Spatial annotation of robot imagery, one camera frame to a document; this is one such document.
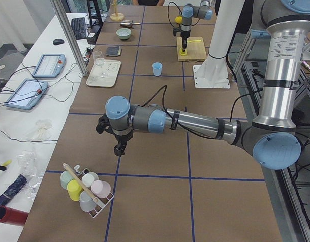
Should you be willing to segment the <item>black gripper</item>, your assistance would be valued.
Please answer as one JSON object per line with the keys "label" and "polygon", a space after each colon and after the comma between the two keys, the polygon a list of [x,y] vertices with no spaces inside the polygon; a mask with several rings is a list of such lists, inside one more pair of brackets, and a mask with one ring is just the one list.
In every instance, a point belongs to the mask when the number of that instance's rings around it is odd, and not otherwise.
{"label": "black gripper", "polygon": [[123,156],[125,154],[125,148],[127,146],[127,142],[133,137],[133,131],[125,135],[114,135],[118,141],[118,144],[114,147],[114,153],[116,156]]}
{"label": "black gripper", "polygon": [[191,33],[191,26],[181,24],[180,27],[180,36],[182,37],[182,49],[187,50],[187,38],[189,38]]}

